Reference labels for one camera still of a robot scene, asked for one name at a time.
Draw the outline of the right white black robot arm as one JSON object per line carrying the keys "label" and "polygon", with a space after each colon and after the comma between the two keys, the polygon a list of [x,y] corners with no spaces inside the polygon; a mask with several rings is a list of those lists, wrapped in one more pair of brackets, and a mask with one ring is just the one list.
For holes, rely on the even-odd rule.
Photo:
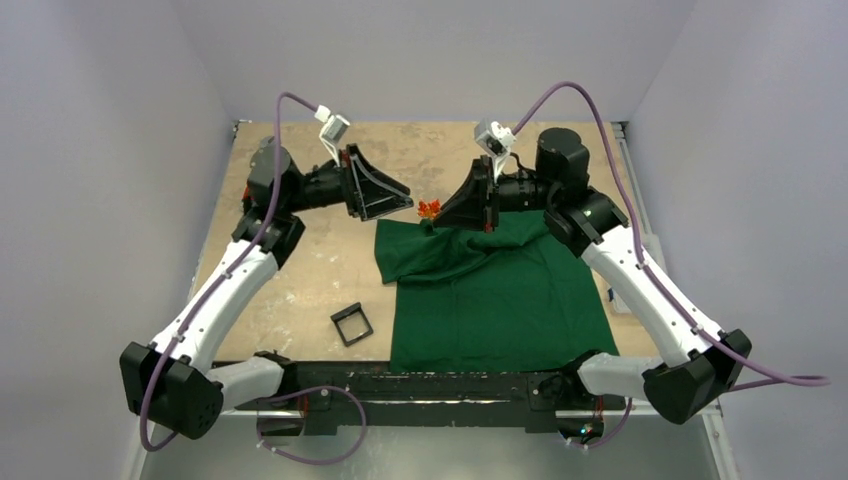
{"label": "right white black robot arm", "polygon": [[474,132],[484,153],[433,223],[492,233],[504,212],[540,211],[550,234],[612,286],[643,325],[656,357],[590,350],[562,369],[561,392],[576,407],[602,395],[647,401],[665,420],[683,424],[739,377],[752,344],[700,312],[663,271],[651,269],[635,228],[613,200],[589,183],[590,152],[579,134],[554,127],[537,139],[533,168],[503,171],[515,136],[497,122]]}

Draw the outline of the black square frame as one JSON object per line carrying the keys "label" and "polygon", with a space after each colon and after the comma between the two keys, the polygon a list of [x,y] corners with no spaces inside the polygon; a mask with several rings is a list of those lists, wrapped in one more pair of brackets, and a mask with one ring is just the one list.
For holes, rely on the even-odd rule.
{"label": "black square frame", "polygon": [[330,320],[345,347],[351,347],[374,333],[373,326],[360,302],[333,313]]}

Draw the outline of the orange leaf brooch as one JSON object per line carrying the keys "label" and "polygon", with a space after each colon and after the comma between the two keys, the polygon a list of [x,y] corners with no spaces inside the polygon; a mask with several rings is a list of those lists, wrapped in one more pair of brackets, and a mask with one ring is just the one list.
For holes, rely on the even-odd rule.
{"label": "orange leaf brooch", "polygon": [[432,201],[420,200],[417,206],[417,215],[419,218],[426,220],[434,220],[442,210],[441,202],[436,199]]}

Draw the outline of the green t-shirt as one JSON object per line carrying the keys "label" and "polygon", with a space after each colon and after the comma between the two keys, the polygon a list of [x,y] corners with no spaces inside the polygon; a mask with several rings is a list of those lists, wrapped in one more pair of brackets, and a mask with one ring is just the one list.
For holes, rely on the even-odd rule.
{"label": "green t-shirt", "polygon": [[525,372],[616,347],[591,270],[540,212],[492,233],[381,220],[375,260],[396,287],[394,372]]}

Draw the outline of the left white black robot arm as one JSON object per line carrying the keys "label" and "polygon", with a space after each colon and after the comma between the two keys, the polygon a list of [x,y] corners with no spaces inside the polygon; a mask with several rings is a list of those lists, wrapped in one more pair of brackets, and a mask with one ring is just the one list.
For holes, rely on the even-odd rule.
{"label": "left white black robot arm", "polygon": [[410,188],[373,166],[356,144],[303,172],[267,137],[250,164],[243,214],[213,273],[160,333],[129,343],[119,357],[129,411],[189,439],[204,436],[225,410],[261,398],[284,409],[297,399],[298,382],[277,354],[213,363],[242,312],[294,252],[305,231],[299,213],[342,204],[369,221],[413,205]]}

